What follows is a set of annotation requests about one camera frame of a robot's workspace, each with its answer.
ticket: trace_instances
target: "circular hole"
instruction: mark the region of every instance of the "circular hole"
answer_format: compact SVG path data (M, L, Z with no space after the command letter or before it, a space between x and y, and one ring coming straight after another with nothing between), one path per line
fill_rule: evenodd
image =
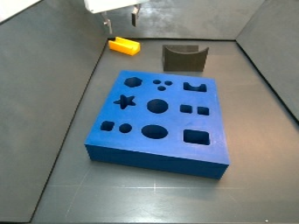
M165 85L166 86L171 86L174 83L170 81L170 80L167 80L166 82L165 82Z
M125 123L119 126L119 131L122 133L129 133L133 129L133 126L129 123Z
M161 86L158 89L159 89L161 91L165 91L165 90L166 90L166 87Z
M159 125L146 125L142 132L146 137L153 139L162 139L169 135L167 129Z
M161 84L162 82L159 80L154 80L154 84Z
M147 103L147 109L157 114L162 114L169 109L169 103L159 99L151 100Z

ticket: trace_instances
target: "star-shaped hole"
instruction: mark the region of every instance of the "star-shaped hole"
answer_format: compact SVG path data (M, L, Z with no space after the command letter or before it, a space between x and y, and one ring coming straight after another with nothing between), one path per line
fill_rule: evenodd
M134 103L134 96L126 97L123 94L121 95L121 99L118 101L114 101L115 104L121 105L121 108L125 109L127 106L135 106L137 104Z

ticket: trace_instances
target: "hexagonal hole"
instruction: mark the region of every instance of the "hexagonal hole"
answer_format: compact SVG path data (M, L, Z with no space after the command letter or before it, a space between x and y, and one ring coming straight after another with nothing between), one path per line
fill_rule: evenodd
M142 83L143 83L143 81L137 77L126 79L126 85L131 88L137 88L137 87L142 86Z

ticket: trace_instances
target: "rectangular hole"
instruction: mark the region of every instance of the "rectangular hole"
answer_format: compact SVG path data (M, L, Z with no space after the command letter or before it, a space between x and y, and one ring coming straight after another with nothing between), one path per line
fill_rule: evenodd
M201 130L186 129L183 131L183 141L189 144L211 144L210 133Z
M103 122L100 125L100 130L111 131L114 129L115 123L114 122Z
M193 113L193 106L191 105L182 105L181 106L181 111L183 113L191 114Z
M198 107L198 114L202 116L209 116L211 114L211 111L209 108Z

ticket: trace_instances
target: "gray wall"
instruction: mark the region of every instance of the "gray wall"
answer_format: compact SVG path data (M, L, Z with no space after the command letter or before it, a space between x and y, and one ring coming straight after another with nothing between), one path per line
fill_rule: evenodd
M42 1L0 25L0 221L28 221L99 60L82 0Z
M299 120L299 1L267 0L238 43Z
M151 0L137 27L133 7L107 12L114 35L129 38L235 40L265 0Z

